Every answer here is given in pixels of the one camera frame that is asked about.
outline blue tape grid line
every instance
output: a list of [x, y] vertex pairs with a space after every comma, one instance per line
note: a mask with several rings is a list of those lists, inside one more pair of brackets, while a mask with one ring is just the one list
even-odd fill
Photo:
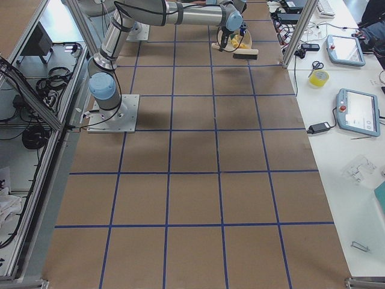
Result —
[[[208, 26], [208, 34], [210, 38], [210, 27]], [[215, 88], [214, 88], [214, 68], [212, 67], [212, 54], [211, 44], [209, 43], [209, 55], [211, 65], [211, 86], [212, 86], [212, 104], [214, 109], [214, 130], [215, 130], [215, 148], [217, 150], [217, 173], [218, 173], [218, 193], [219, 193], [219, 206], [221, 213], [221, 234], [222, 234], [222, 250], [223, 250], [223, 270], [224, 270], [224, 281], [226, 289], [229, 289], [229, 277], [227, 274], [227, 257], [226, 257], [226, 236], [224, 231], [224, 214], [223, 214], [223, 200], [222, 200], [222, 187], [221, 187], [221, 166], [219, 156], [219, 139], [218, 139], [218, 126], [217, 126], [217, 110], [215, 103]]]
[[[253, 93], [255, 94], [256, 91], [255, 91], [255, 87], [254, 87], [254, 80], [253, 80], [253, 74], [251, 72], [251, 67], [249, 66], [248, 69], [249, 69], [250, 78], [251, 78], [251, 87], [253, 89]], [[257, 97], [254, 97], [254, 101], [255, 101], [255, 107], [256, 107], [256, 111], [257, 111], [257, 115], [258, 115], [259, 127], [262, 128], [263, 126], [262, 126], [262, 121], [260, 119]], [[263, 146], [263, 152], [264, 152], [264, 155], [265, 155], [266, 167], [267, 167], [268, 176], [269, 176], [271, 196], [273, 198], [274, 211], [276, 213], [277, 227], [278, 227], [279, 239], [280, 239], [280, 242], [281, 242], [283, 262], [285, 264], [286, 277], [288, 279], [289, 288], [292, 289], [293, 287], [292, 287], [292, 283], [291, 283], [291, 276], [290, 276], [290, 271], [289, 271], [289, 266], [288, 266], [288, 260], [287, 260], [287, 257], [286, 257], [285, 244], [284, 244], [284, 241], [283, 241], [282, 230], [281, 230], [281, 226], [280, 226], [278, 206], [277, 206], [276, 196], [275, 196], [275, 193], [274, 193], [273, 179], [271, 177], [269, 159], [268, 159], [268, 154], [267, 154], [265, 137], [263, 135], [263, 130], [260, 131], [260, 136], [262, 138], [262, 146]]]
[[[224, 170], [219, 173], [315, 173], [318, 170]], [[218, 172], [73, 172], [70, 175], [214, 175]]]
[[[137, 59], [135, 60], [135, 65], [138, 64], [140, 47], [141, 47], [141, 43], [139, 43], [138, 52], [137, 52]], [[132, 74], [132, 79], [131, 79], [130, 94], [132, 93], [132, 89], [134, 87], [134, 79], [135, 79], [136, 71], [137, 71], [137, 68], [135, 67], [134, 73]], [[118, 188], [119, 188], [119, 179], [120, 179], [119, 173], [122, 169], [123, 156], [124, 156], [124, 152], [125, 152], [125, 144], [126, 144], [127, 137], [128, 137], [127, 132], [125, 132], [123, 135], [122, 149], [120, 151], [118, 174], [117, 174], [117, 178], [116, 178], [114, 199], [113, 199], [112, 208], [111, 208], [111, 216], [109, 218], [108, 234], [107, 234], [107, 241], [106, 241], [104, 257], [103, 257], [102, 273], [100, 274], [99, 289], [102, 289], [102, 287], [103, 287], [104, 273], [105, 273], [105, 269], [106, 269], [106, 262], [107, 262], [107, 256], [108, 256], [109, 241], [111, 239], [111, 230], [112, 230], [112, 224], [114, 221], [115, 205], [116, 205], [117, 193], [118, 193]]]
[[[281, 247], [282, 247], [282, 254], [283, 254], [283, 259], [285, 262], [285, 269], [286, 269], [286, 274], [288, 278], [288, 283], [289, 283], [289, 288], [292, 289], [292, 284], [291, 284], [291, 277], [289, 273], [289, 267], [288, 267], [288, 262], [286, 259], [286, 252], [285, 252], [285, 245], [283, 242], [283, 237], [282, 237], [282, 232], [281, 232], [281, 226], [298, 226], [298, 225], [334, 225], [334, 222], [280, 222], [279, 220], [279, 213], [277, 209], [277, 204], [276, 204], [276, 199], [274, 195], [274, 188], [273, 188], [273, 182], [271, 179], [271, 174], [272, 173], [301, 173], [301, 172], [318, 172], [318, 170], [270, 170], [269, 167], [269, 162], [268, 162], [268, 156], [267, 156], [267, 151], [266, 151], [266, 145], [263, 137], [263, 132], [264, 131], [271, 131], [271, 130], [304, 130], [304, 128], [274, 128], [274, 129], [263, 129], [261, 120], [260, 120], [260, 115], [259, 115], [259, 110], [257, 106], [257, 99], [259, 96], [293, 96], [294, 94], [274, 94], [274, 95], [256, 95], [255, 93], [255, 87], [253, 83], [253, 76], [251, 74], [251, 68], [252, 67], [270, 67], [270, 66], [278, 66], [276, 64], [272, 65], [261, 65], [261, 66], [254, 66], [248, 64], [246, 66], [240, 66], [240, 67], [248, 67], [249, 73], [250, 73], [250, 78], [251, 78], [251, 86], [253, 89], [253, 95], [245, 95], [245, 96], [252, 96], [254, 97], [255, 105], [256, 105], [256, 111], [258, 115], [258, 122], [259, 122], [259, 129], [218, 129], [217, 128], [217, 122], [216, 119], [214, 119], [215, 123], [215, 129], [214, 130], [178, 130], [178, 129], [173, 129], [173, 99], [175, 96], [187, 96], [187, 95], [174, 95], [174, 78], [175, 78], [175, 67], [201, 67], [201, 66], [176, 66], [175, 61], [176, 61], [176, 30], [177, 28], [175, 27], [174, 31], [174, 41], [170, 42], [174, 44], [174, 58], [173, 58], [173, 65], [169, 66], [173, 68], [173, 79], [172, 79], [172, 93], [171, 93], [171, 114], [170, 114], [170, 129], [164, 129], [164, 130], [139, 130], [139, 131], [168, 131], [170, 133], [169, 136], [169, 149], [168, 149], [168, 171], [167, 172], [122, 172], [122, 162], [123, 162], [123, 156], [124, 156], [124, 150], [125, 150], [125, 144], [128, 139], [128, 135], [124, 134], [123, 137], [123, 143], [122, 143], [122, 149], [121, 149], [121, 154], [120, 154], [120, 160], [119, 160], [119, 169], [118, 172], [72, 172], [70, 175], [117, 175], [117, 180], [115, 184], [115, 192], [114, 192], [114, 197], [113, 197], [113, 202], [112, 202], [112, 208], [111, 208], [111, 215], [110, 215], [110, 220], [109, 224], [107, 225], [57, 225], [55, 226], [56, 229], [70, 229], [70, 228], [108, 228], [108, 235], [106, 239], [106, 245], [105, 245], [105, 252], [104, 252], [104, 257], [103, 257], [103, 264], [102, 264], [102, 272], [100, 274], [100, 282], [99, 282], [99, 289], [102, 289], [103, 287], [103, 279], [105, 275], [105, 269], [106, 269], [106, 261], [108, 257], [108, 249], [109, 249], [109, 243], [111, 239], [111, 231], [112, 228], [164, 228], [165, 229], [165, 240], [164, 240], [164, 268], [163, 268], [163, 281], [162, 281], [162, 287], [163, 289], [166, 289], [166, 281], [167, 281], [167, 238], [168, 238], [168, 228], [204, 228], [204, 227], [219, 227], [221, 228], [221, 233], [222, 233], [222, 244], [223, 244], [223, 261], [224, 261], [224, 275], [225, 275], [225, 282], [226, 282], [226, 288], [229, 289], [229, 280], [228, 280], [228, 272], [227, 272], [227, 259], [226, 259], [226, 238], [225, 238], [225, 228], [226, 227], [232, 227], [232, 226], [277, 226], [279, 229], [279, 236], [280, 236], [280, 242], [281, 242]], [[276, 42], [266, 40], [266, 41], [259, 41], [259, 42]], [[201, 95], [201, 96], [208, 96], [212, 97], [213, 99], [213, 105], [214, 105], [214, 117], [216, 116], [216, 106], [215, 106], [215, 99], [216, 97], [226, 97], [226, 96], [231, 96], [234, 97], [236, 95], [215, 95], [214, 91], [214, 67], [229, 67], [229, 66], [214, 66], [212, 65], [212, 54], [211, 54], [211, 42], [205, 42], [208, 43], [209, 45], [209, 55], [210, 55], [210, 65], [209, 66], [202, 66], [202, 67], [210, 67], [211, 69], [211, 81], [212, 81], [212, 94], [211, 95]], [[135, 81], [135, 74], [137, 71], [138, 66], [138, 59], [140, 57], [140, 47], [141, 43], [138, 48], [137, 52], [137, 59], [135, 62], [135, 65], [133, 66], [134, 68], [134, 74], [132, 77], [132, 82], [131, 82], [131, 91], [134, 86], [134, 81]], [[172, 133], [174, 131], [213, 131], [215, 133], [215, 142], [216, 142], [216, 149], [217, 149], [217, 172], [171, 172], [171, 146], [172, 146]], [[262, 143], [263, 143], [263, 149], [264, 149], [264, 154], [265, 154], [265, 159], [266, 159], [266, 165], [267, 165], [267, 170], [249, 170], [249, 171], [229, 171], [229, 172], [222, 172], [220, 170], [220, 155], [219, 155], [219, 139], [218, 139], [218, 132], [220, 131], [260, 131], [261, 136], [262, 136]], [[276, 222], [271, 222], [271, 223], [225, 223], [224, 222], [224, 211], [223, 211], [223, 200], [222, 200], [222, 192], [221, 192], [221, 174], [222, 173], [267, 173], [269, 176], [269, 181], [270, 181], [270, 186], [271, 186], [271, 193], [273, 197], [273, 203], [274, 203], [274, 209], [276, 212]], [[118, 193], [118, 188], [119, 188], [119, 180], [121, 175], [167, 175], [167, 200], [166, 200], [166, 214], [165, 214], [165, 224], [113, 224], [113, 218], [114, 218], [114, 211], [115, 211], [115, 205], [116, 205], [116, 200], [117, 200], [117, 193]], [[218, 193], [219, 193], [219, 199], [220, 199], [220, 214], [221, 214], [221, 223], [218, 224], [169, 224], [168, 223], [168, 204], [169, 204], [169, 197], [170, 197], [170, 176], [171, 175], [191, 175], [191, 174], [196, 174], [196, 175], [201, 175], [201, 174], [217, 174], [218, 175]]]
[[[176, 26], [174, 30], [174, 41], [176, 41]], [[173, 136], [173, 109], [174, 109], [174, 84], [175, 84], [175, 61], [176, 61], [176, 43], [174, 43], [174, 68], [171, 88], [171, 113], [170, 113], [170, 135], [168, 139], [168, 164], [167, 164], [167, 194], [166, 194], [166, 212], [165, 212], [165, 228], [164, 228], [164, 257], [163, 257], [163, 279], [162, 288], [166, 289], [167, 281], [167, 242], [168, 242], [168, 208], [170, 203], [170, 172], [171, 172], [171, 146]]]
[[[282, 222], [282, 223], [218, 223], [218, 224], [168, 224], [168, 228], [202, 228], [202, 227], [261, 227], [261, 226], [316, 226], [334, 225], [334, 222]], [[79, 228], [165, 228], [165, 224], [114, 224], [114, 225], [57, 225], [55, 229]]]

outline electronic device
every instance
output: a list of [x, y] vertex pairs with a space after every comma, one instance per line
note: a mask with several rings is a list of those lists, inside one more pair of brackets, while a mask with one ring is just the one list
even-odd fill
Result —
[[277, 17], [281, 24], [297, 24], [301, 14], [277, 13]]
[[336, 120], [342, 129], [378, 137], [380, 112], [377, 97], [365, 92], [341, 89], [337, 95]]
[[301, 44], [301, 49], [304, 49], [306, 51], [319, 51], [319, 45], [304, 43], [304, 44]]
[[336, 16], [336, 13], [330, 7], [328, 0], [319, 0], [316, 11], [320, 18], [334, 18]]
[[306, 5], [307, 0], [283, 0], [286, 13], [300, 14]]
[[365, 65], [365, 59], [357, 38], [329, 35], [326, 38], [326, 49], [332, 63], [352, 66]]

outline grid square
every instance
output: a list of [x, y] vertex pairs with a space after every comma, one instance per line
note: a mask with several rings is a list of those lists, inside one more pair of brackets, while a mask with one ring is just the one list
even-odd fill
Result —
[[175, 40], [176, 26], [154, 26], [150, 27], [149, 42], [173, 42]]
[[[212, 41], [217, 42], [217, 29], [212, 29], [211, 34]], [[220, 52], [216, 49], [211, 50], [211, 61], [213, 66], [248, 66], [248, 61], [246, 59], [235, 59], [233, 58], [232, 53]]]
[[221, 171], [266, 170], [259, 131], [221, 131], [218, 137]]
[[258, 60], [250, 65], [277, 65], [282, 62], [282, 51], [278, 42], [253, 42], [253, 47], [259, 50]]
[[306, 131], [264, 131], [271, 170], [316, 170]]
[[247, 9], [242, 15], [245, 20], [271, 20], [266, 3], [247, 3]]
[[178, 25], [176, 26], [176, 41], [208, 42], [208, 27], [197, 25]]
[[334, 225], [283, 226], [293, 288], [344, 288], [349, 278]]
[[273, 173], [273, 184], [281, 222], [333, 221], [319, 173]]
[[212, 96], [175, 96], [173, 129], [214, 129]]
[[123, 134], [81, 132], [71, 172], [117, 172], [122, 146]]
[[210, 67], [175, 67], [175, 95], [212, 95]]
[[216, 96], [218, 129], [259, 128], [257, 109], [252, 96]]
[[257, 97], [263, 128], [304, 128], [295, 96]]
[[289, 288], [276, 226], [225, 230], [230, 288]]
[[248, 67], [215, 67], [214, 92], [216, 95], [252, 95]]
[[117, 80], [120, 84], [120, 88], [122, 90], [122, 93], [123, 94], [130, 94], [132, 77], [134, 75], [134, 68], [133, 67], [118, 67], [118, 68], [116, 68], [115, 73], [117, 76]]
[[217, 170], [214, 132], [172, 133], [172, 172], [216, 172]]
[[138, 65], [174, 65], [174, 43], [142, 42], [140, 45]]
[[164, 228], [114, 228], [103, 289], [162, 288]]
[[98, 288], [107, 233], [106, 228], [55, 229], [42, 278], [55, 289]]
[[248, 21], [248, 32], [253, 41], [278, 42], [277, 33], [272, 21]]
[[168, 222], [220, 223], [218, 175], [171, 175]]
[[166, 288], [225, 289], [221, 228], [168, 229]]
[[175, 65], [210, 65], [209, 43], [176, 43]]
[[137, 62], [139, 43], [126, 42], [116, 61], [118, 66], [133, 66]]
[[137, 67], [133, 93], [139, 95], [170, 95], [172, 67]]
[[294, 94], [289, 72], [280, 66], [252, 67], [251, 74], [257, 95]]
[[70, 175], [57, 224], [108, 225], [116, 178], [114, 175]]
[[267, 173], [221, 174], [225, 223], [275, 223]]
[[170, 129], [171, 97], [140, 97], [137, 129]]
[[167, 172], [169, 132], [137, 131], [126, 140], [122, 172]]
[[166, 175], [121, 175], [114, 224], [164, 224]]

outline yellow object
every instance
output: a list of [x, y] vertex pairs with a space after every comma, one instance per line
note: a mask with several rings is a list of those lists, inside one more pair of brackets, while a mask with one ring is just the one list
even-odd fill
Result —
[[314, 84], [315, 86], [322, 87], [325, 85], [325, 83], [329, 79], [329, 74], [321, 69], [314, 70], [311, 74], [309, 81], [311, 84]]
[[241, 43], [241, 45], [239, 45], [238, 37], [239, 37], [239, 35], [236, 35], [231, 39], [231, 44], [233, 45], [233, 47], [234, 48], [241, 48], [241, 49], [248, 49], [249, 47], [246, 44]]

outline black box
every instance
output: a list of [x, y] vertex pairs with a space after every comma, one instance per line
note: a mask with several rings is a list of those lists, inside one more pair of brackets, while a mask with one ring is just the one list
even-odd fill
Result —
[[300, 14], [307, 0], [283, 0], [286, 13]]

